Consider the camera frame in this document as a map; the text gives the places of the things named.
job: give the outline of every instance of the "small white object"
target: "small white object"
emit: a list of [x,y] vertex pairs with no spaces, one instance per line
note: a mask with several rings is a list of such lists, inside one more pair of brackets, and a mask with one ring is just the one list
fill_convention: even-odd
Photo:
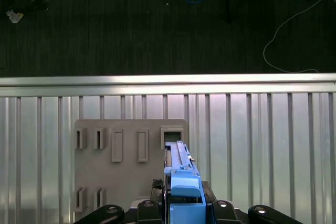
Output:
[[8,12],[6,12],[6,15],[9,17],[9,20],[13,24],[18,23],[23,17],[22,13],[15,13],[13,10],[9,10]]

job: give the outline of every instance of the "metal wall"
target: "metal wall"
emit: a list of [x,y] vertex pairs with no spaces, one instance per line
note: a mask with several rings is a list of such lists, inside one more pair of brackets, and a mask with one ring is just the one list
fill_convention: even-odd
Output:
[[261,90],[0,98],[0,223],[72,223],[77,119],[185,119],[217,199],[336,223],[336,93]]

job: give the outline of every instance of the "blue plastic part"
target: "blue plastic part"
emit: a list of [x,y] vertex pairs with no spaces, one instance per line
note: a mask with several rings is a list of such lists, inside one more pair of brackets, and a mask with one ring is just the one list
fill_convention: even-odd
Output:
[[201,176],[190,161],[191,155],[182,141],[166,143],[171,150],[172,167],[164,173],[171,176],[171,195],[200,198],[199,203],[170,204],[170,224],[204,224],[205,196]]

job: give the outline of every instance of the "aluminum rail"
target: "aluminum rail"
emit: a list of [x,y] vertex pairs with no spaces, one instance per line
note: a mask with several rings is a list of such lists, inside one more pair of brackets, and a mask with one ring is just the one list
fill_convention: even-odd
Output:
[[0,97],[336,92],[336,74],[1,78]]

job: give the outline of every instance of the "dark carpet floor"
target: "dark carpet floor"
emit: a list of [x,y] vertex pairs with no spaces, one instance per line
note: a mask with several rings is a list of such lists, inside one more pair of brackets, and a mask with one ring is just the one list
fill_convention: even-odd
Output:
[[[317,0],[50,0],[12,24],[0,0],[0,76],[270,73],[263,47]],[[336,3],[323,0],[285,25],[266,51],[288,71],[336,70]]]

